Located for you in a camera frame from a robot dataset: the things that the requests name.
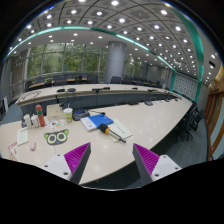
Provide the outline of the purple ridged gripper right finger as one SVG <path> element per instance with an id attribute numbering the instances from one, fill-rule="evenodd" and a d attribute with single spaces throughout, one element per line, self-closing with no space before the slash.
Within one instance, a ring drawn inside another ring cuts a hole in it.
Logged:
<path id="1" fill-rule="evenodd" d="M 181 167 L 168 155 L 159 156 L 153 151 L 136 143 L 133 144 L 132 153 L 143 185 L 147 185 L 181 170 Z"/>

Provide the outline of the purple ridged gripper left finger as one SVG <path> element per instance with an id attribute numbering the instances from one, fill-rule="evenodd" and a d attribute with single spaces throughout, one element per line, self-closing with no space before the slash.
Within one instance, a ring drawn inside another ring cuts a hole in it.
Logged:
<path id="1" fill-rule="evenodd" d="M 78 184 L 90 154 L 91 144 L 86 143 L 66 154 L 55 155 L 44 165 L 44 170 Z"/>

